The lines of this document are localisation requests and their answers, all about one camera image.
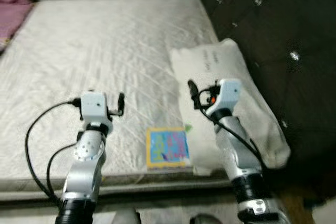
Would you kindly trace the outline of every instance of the white pillow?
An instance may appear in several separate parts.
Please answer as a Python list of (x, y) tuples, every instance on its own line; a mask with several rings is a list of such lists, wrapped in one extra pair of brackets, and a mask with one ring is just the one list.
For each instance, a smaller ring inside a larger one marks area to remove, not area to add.
[(231, 39), (192, 49), (173, 49), (171, 61), (179, 82), (179, 106), (184, 124), (192, 126), (187, 143), (192, 165), (197, 174), (209, 174), (223, 168), (221, 153), (216, 146), (214, 125), (193, 102), (187, 85), (193, 79), (201, 90), (215, 80), (237, 78), (242, 81), (240, 98), (234, 108), (248, 135), (259, 148), (269, 168), (283, 167), (290, 155), (285, 136), (266, 101), (255, 86), (237, 44)]

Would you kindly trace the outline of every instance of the pillow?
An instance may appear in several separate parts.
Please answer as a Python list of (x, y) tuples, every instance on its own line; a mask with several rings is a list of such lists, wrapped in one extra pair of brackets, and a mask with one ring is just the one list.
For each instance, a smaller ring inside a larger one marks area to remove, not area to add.
[(285, 166), (290, 148), (277, 119), (255, 86), (237, 44), (231, 39), (192, 49), (173, 49), (171, 62), (179, 82), (179, 106), (188, 125), (187, 143), (194, 172), (200, 175), (223, 168), (216, 145), (214, 125), (199, 110), (194, 110), (187, 85), (193, 79), (198, 89), (215, 80), (237, 78), (242, 82), (240, 98), (233, 115), (239, 117), (247, 134), (260, 150), (269, 168)]

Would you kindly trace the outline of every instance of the colorful book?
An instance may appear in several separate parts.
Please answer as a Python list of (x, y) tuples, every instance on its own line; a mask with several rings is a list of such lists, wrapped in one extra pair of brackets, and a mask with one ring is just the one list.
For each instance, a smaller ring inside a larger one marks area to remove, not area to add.
[(190, 165), (184, 128), (149, 128), (146, 151), (149, 169)]

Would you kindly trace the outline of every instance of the quilted mattress surface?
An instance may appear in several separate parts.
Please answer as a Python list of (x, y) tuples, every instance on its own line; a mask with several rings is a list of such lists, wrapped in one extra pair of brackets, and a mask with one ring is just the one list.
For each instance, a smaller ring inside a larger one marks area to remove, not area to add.
[[(113, 121), (102, 169), (105, 186), (174, 181), (189, 170), (148, 172), (149, 127), (182, 126), (178, 83), (169, 52), (217, 42), (199, 0), (79, 0), (40, 2), (0, 56), (0, 192), (38, 191), (24, 151), (25, 133), (46, 108), (104, 91), (111, 109), (125, 93), (125, 114)], [(70, 105), (47, 114), (30, 135), (33, 167), (45, 178), (51, 155), (81, 129)], [(51, 168), (61, 188), (72, 150)]]

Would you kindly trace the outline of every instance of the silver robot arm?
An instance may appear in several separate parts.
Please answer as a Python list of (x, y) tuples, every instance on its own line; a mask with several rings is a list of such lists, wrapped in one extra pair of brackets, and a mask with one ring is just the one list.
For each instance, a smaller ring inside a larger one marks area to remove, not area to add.
[(80, 113), (84, 131), (78, 133), (56, 224), (92, 223), (102, 179), (101, 168), (106, 160), (106, 137), (113, 130), (111, 115), (123, 115), (123, 99), (124, 95), (120, 94), (118, 110), (109, 111), (104, 93), (88, 91), (82, 94)]
[[(219, 85), (216, 82), (214, 86), (203, 90), (210, 94), (206, 105), (200, 102), (196, 84), (190, 80), (188, 85), (195, 109), (206, 111), (205, 116), (229, 128), (250, 145), (250, 139), (239, 119), (232, 116), (239, 99), (241, 88), (239, 80), (223, 79)], [(215, 125), (215, 133), (216, 143), (222, 154), (223, 168), (236, 194), (239, 219), (248, 224), (290, 224), (285, 209), (272, 196), (262, 177), (262, 166), (256, 155), (218, 124)]]

